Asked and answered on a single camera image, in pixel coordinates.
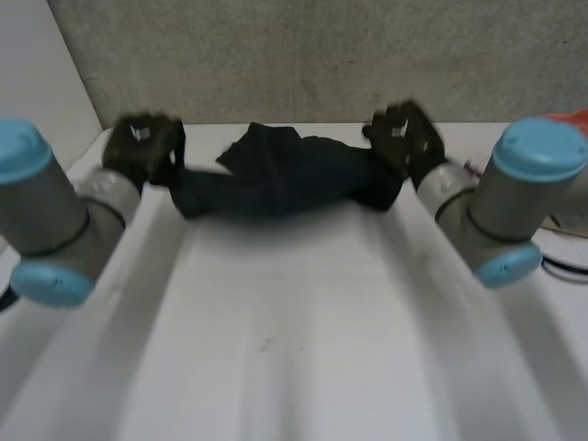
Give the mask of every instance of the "black garment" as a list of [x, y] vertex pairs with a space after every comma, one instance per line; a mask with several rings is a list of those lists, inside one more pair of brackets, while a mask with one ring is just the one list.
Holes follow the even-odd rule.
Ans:
[[231, 174], [188, 170], [184, 146], [159, 167], [152, 184], [169, 187], [188, 219], [221, 213], [242, 219], [274, 219], [317, 209], [343, 198], [386, 211], [402, 179], [372, 150], [328, 138], [301, 138], [291, 127], [252, 123], [217, 163]]

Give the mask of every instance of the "white table surface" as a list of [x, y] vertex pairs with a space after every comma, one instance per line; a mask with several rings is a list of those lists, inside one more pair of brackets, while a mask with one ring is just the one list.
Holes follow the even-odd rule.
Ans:
[[[359, 124], [295, 127], [365, 145]], [[503, 128], [440, 125], [478, 164]], [[246, 126], [186, 129], [187, 163], [218, 168]], [[536, 241], [588, 262], [582, 240]], [[410, 185], [386, 215], [345, 203], [256, 226], [186, 222], [147, 189], [82, 309], [0, 316], [0, 439], [586, 439], [586, 313], [586, 287], [541, 271], [483, 289]]]

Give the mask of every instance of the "cable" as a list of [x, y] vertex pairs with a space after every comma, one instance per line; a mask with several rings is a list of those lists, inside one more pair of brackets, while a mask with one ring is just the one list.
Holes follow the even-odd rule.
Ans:
[[588, 267], [561, 262], [547, 255], [543, 255], [541, 267], [550, 276], [563, 282], [588, 285]]
[[4, 294], [2, 294], [2, 297], [0, 297], [0, 312], [12, 306], [19, 299], [20, 297], [16, 294], [16, 292], [13, 291], [10, 286], [8, 286], [8, 288], [6, 288], [4, 291]]

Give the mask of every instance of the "blue joint cover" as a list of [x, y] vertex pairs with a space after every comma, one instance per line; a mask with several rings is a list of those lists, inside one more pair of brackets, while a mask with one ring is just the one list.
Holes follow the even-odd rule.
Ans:
[[570, 124], [522, 119], [506, 128], [492, 161], [505, 175], [525, 182], [554, 183], [572, 178], [588, 162], [588, 140]]
[[12, 272], [10, 287], [19, 296], [54, 308], [83, 304], [95, 283], [83, 274], [63, 266], [24, 262]]
[[486, 288], [501, 288], [531, 274], [541, 265], [543, 254], [532, 243], [499, 255], [473, 271]]
[[0, 119], [0, 186], [40, 173], [52, 158], [51, 147], [31, 122]]

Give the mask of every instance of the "concrete wall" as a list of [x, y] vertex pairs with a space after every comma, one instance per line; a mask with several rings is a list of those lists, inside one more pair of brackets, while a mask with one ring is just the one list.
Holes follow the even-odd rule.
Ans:
[[437, 120], [585, 107], [586, 0], [50, 0], [94, 103], [186, 122]]

